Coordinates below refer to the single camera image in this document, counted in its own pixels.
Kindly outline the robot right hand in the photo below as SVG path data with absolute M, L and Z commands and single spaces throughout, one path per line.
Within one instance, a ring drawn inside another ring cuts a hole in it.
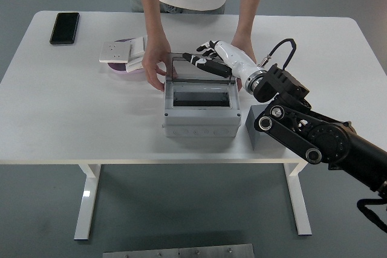
M 210 40 L 198 47 L 197 52 L 203 54 L 183 53 L 183 58 L 205 72 L 225 78 L 234 76 L 244 84 L 249 85 L 267 72 L 244 51 L 224 41 Z

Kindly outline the person's left hand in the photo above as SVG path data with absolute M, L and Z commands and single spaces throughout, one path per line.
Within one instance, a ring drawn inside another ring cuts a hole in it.
M 245 52 L 256 63 L 255 53 L 253 51 L 251 34 L 244 32 L 236 32 L 231 44 L 241 51 Z

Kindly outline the person's right hand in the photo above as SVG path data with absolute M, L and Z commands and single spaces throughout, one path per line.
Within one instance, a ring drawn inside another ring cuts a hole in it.
M 159 80 L 158 76 L 165 76 L 166 71 L 163 70 L 159 64 L 166 64 L 170 52 L 171 47 L 167 39 L 149 38 L 142 60 L 146 80 L 150 85 L 161 92 L 164 91 L 164 83 Z

